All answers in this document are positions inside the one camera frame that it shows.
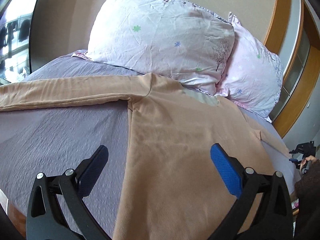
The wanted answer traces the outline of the person's right hand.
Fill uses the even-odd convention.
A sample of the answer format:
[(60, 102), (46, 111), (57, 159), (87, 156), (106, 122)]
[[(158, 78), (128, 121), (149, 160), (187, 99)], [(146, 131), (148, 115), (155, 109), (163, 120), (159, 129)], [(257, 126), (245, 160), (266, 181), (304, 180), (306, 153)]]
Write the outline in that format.
[(306, 163), (309, 163), (309, 162), (310, 162), (310, 163), (313, 164), (313, 163), (315, 163), (317, 160), (318, 160), (318, 159), (317, 159), (316, 157), (314, 157), (313, 155), (310, 155), (310, 156), (304, 158), (304, 159), (302, 160), (301, 164), (300, 164), (300, 169), (302, 169), (302, 167), (305, 166)]

